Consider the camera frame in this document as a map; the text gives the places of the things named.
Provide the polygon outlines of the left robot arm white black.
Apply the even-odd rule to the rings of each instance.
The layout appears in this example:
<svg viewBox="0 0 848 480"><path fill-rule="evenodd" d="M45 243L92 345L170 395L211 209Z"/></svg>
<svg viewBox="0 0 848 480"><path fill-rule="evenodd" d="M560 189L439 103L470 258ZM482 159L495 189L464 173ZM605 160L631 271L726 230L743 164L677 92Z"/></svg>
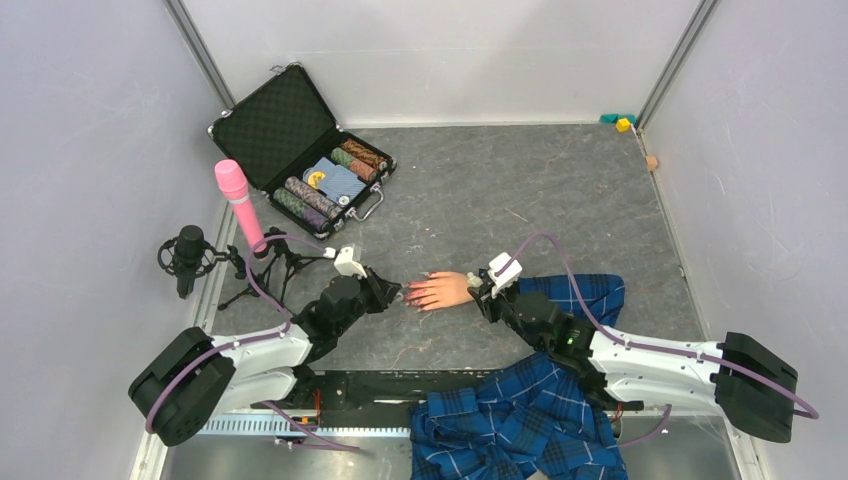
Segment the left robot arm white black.
<svg viewBox="0 0 848 480"><path fill-rule="evenodd" d="M167 446L233 410L282 400L302 407L314 394L308 364L335 349L361 317L385 311L401 288L373 270L363 277L339 275L277 327L231 336L187 328L130 383L128 397L146 431Z"/></svg>

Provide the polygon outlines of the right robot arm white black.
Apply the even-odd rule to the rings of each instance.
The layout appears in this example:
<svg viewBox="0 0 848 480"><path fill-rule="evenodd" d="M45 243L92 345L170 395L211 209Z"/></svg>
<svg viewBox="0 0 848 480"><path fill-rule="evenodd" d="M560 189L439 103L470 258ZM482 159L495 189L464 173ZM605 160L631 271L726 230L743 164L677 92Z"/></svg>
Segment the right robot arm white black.
<svg viewBox="0 0 848 480"><path fill-rule="evenodd" d="M571 372L591 408L641 411L670 405L724 416L774 443L792 438L798 373L749 335L670 341L599 328L541 292L510 293L490 281L469 293L484 317L503 321L535 351Z"/></svg>

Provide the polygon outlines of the nail polish bottle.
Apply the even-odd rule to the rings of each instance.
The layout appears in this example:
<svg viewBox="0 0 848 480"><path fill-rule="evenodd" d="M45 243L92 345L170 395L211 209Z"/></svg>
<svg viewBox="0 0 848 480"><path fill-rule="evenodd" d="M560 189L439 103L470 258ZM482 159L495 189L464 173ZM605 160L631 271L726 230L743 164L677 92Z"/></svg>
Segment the nail polish bottle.
<svg viewBox="0 0 848 480"><path fill-rule="evenodd" d="M466 274L466 284L468 288L479 288L483 284L483 280L474 272Z"/></svg>

